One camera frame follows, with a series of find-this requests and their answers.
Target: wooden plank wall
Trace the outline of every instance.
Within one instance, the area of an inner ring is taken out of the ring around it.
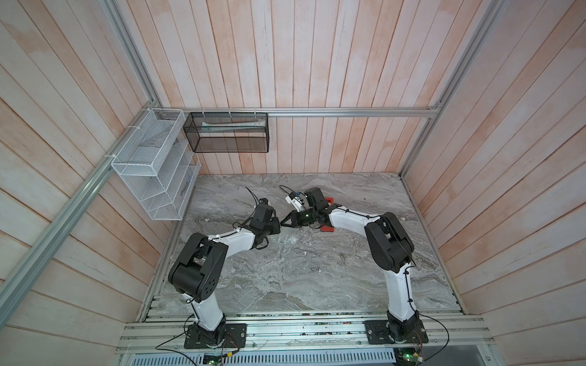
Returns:
[[[118,0],[167,107],[435,103],[486,0]],[[398,172],[421,118],[278,118],[202,173]]]
[[[147,102],[93,0],[0,2],[0,280]],[[8,324],[0,363],[106,364],[169,228],[113,176]]]
[[[585,20],[511,2],[406,177],[509,365],[586,362]]]

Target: marble table surface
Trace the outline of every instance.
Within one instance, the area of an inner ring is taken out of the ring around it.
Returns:
[[[391,173],[271,174],[199,176],[179,242],[169,259],[175,260],[194,232],[221,234],[232,230],[254,210],[254,200],[266,197],[282,220],[292,206],[278,187],[296,191],[320,187],[335,203],[364,213],[394,213],[414,245],[411,269],[413,297],[420,309],[459,310],[411,201],[397,175]],[[186,313],[181,296],[166,282],[158,314]],[[266,249],[238,253],[226,259],[216,289],[227,314],[289,310],[385,311],[389,297],[382,270],[374,263],[366,239],[337,229],[322,232],[309,227],[281,229],[269,236]]]

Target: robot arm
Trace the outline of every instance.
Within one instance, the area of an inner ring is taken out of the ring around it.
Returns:
[[[196,317],[196,343],[218,345],[224,339],[226,316],[214,290],[224,260],[238,252],[260,247],[268,235],[281,232],[275,209],[261,199],[254,213],[239,228],[224,234],[192,234],[169,271],[168,280],[183,295]]]
[[[306,210],[300,209],[305,204],[301,195],[307,199],[309,208]],[[344,228],[366,237],[372,258],[384,270],[389,293],[387,328],[392,343],[410,340],[410,333],[421,324],[410,297],[411,278],[408,269],[412,266],[411,254],[414,246],[397,217],[390,212],[382,215],[365,214],[339,204],[330,205],[317,187],[302,194],[292,192],[287,197],[287,202],[289,201],[297,212],[292,211],[281,222],[282,226],[300,227],[317,222],[320,225]],[[427,341],[425,334],[420,336],[423,342]]]

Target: metal rail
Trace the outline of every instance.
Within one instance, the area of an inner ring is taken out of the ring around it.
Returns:
[[[108,21],[112,24],[114,32],[127,52],[128,58],[150,99],[130,123],[131,126],[134,126],[143,119],[149,109],[160,106],[160,101],[117,5],[113,0],[101,0],[100,2]],[[18,266],[2,284],[0,287],[0,329],[6,324],[57,250],[59,250],[63,241],[86,212],[87,207],[98,195],[112,172],[110,163],[114,160],[113,156],[120,151],[131,134],[132,129],[127,129],[118,138],[107,155],[100,160],[83,185],[71,196],[71,199],[55,216],[53,222],[41,233],[32,248],[28,250],[25,257],[22,258]]]
[[[449,331],[450,345],[493,344],[484,320],[461,312],[426,312],[441,321]],[[307,312],[240,314],[227,316],[228,323],[246,323],[247,342],[243,350],[295,350],[321,348],[369,348],[364,331],[365,320],[384,320],[385,313],[353,312],[323,314]],[[146,323],[129,323],[122,332],[116,353],[154,353],[154,347],[183,332],[183,319],[159,319]],[[432,320],[424,320],[430,344],[443,345],[447,340],[444,328]],[[182,350],[185,336],[167,343],[166,347]],[[387,345],[408,347],[411,344]]]
[[[183,112],[267,113],[269,117],[434,117],[430,107],[384,108],[180,108]]]
[[[144,108],[151,108],[154,104],[155,102],[151,101]],[[131,125],[139,123],[146,113],[146,110],[142,110],[134,118]],[[87,207],[98,195],[112,172],[110,163],[114,160],[113,156],[118,153],[131,134],[131,128],[128,128],[122,134],[108,151],[108,154],[102,158],[83,185],[72,195],[53,222],[43,231],[32,248],[26,252],[25,257],[22,258],[18,266],[8,276],[0,292],[0,329],[6,324],[71,233],[73,227],[86,212]]]
[[[452,100],[452,97],[454,96],[460,84],[462,84],[462,80],[466,76],[470,66],[476,59],[480,49],[487,40],[488,35],[496,26],[499,16],[506,9],[509,2],[510,0],[492,0],[490,3],[488,10],[484,14],[484,17],[474,32],[474,37],[470,41],[470,44],[466,48],[466,51],[462,55],[462,58],[460,59],[458,66],[454,71],[454,74],[449,79],[448,85],[439,97],[439,101],[435,105],[435,107],[438,108],[438,113],[431,117],[431,119],[426,123],[426,125],[423,127],[423,130],[419,134],[419,137],[413,144],[413,148],[411,151],[409,151],[409,155],[405,160],[405,164],[399,172],[401,177],[405,177],[409,173],[409,170],[413,166],[413,163],[419,155],[419,152],[422,150],[425,142],[430,137],[431,132],[433,131],[437,122],[440,120],[445,107]]]

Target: ventilation grille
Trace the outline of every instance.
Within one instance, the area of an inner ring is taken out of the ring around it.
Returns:
[[[198,365],[203,362],[203,353],[186,353]],[[258,366],[293,365],[363,365],[389,364],[396,362],[392,348],[369,348],[368,350],[301,350],[301,351],[240,351],[228,357],[226,364]],[[191,365],[185,357],[172,354],[140,354],[134,357],[132,366]]]

